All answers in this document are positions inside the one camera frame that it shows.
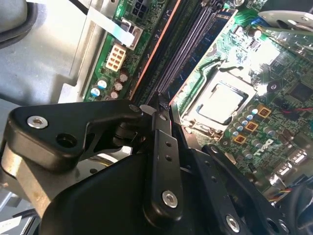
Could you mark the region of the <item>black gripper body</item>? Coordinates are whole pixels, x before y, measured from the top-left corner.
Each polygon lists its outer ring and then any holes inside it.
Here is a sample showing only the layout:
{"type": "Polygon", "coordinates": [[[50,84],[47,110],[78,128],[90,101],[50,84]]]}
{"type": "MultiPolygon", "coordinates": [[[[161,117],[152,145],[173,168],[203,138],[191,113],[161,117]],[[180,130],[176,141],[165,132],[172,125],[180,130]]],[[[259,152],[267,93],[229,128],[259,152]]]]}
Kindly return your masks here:
{"type": "Polygon", "coordinates": [[[65,189],[46,209],[42,235],[218,235],[201,181],[176,154],[133,155],[65,189]]]}

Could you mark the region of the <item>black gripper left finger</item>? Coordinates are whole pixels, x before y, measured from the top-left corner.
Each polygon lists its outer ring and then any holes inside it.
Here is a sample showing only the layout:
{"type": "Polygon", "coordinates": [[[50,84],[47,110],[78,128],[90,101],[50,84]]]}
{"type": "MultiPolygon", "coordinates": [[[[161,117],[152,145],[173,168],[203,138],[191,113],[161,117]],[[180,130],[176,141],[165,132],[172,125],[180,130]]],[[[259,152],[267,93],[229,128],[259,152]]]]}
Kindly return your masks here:
{"type": "Polygon", "coordinates": [[[133,155],[176,154],[168,108],[149,115],[129,100],[24,106],[8,115],[0,146],[9,184],[41,220],[65,189],[133,155]]]}

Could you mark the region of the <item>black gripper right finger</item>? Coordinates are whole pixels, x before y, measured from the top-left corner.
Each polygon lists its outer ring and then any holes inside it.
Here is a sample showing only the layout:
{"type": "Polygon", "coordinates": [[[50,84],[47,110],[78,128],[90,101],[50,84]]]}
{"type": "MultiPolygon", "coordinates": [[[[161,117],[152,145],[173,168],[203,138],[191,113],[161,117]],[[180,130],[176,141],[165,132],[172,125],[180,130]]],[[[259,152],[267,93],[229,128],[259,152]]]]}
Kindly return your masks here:
{"type": "Polygon", "coordinates": [[[244,174],[215,145],[200,147],[170,108],[172,133],[178,141],[183,183],[196,222],[208,235],[291,235],[291,227],[244,174]]]}

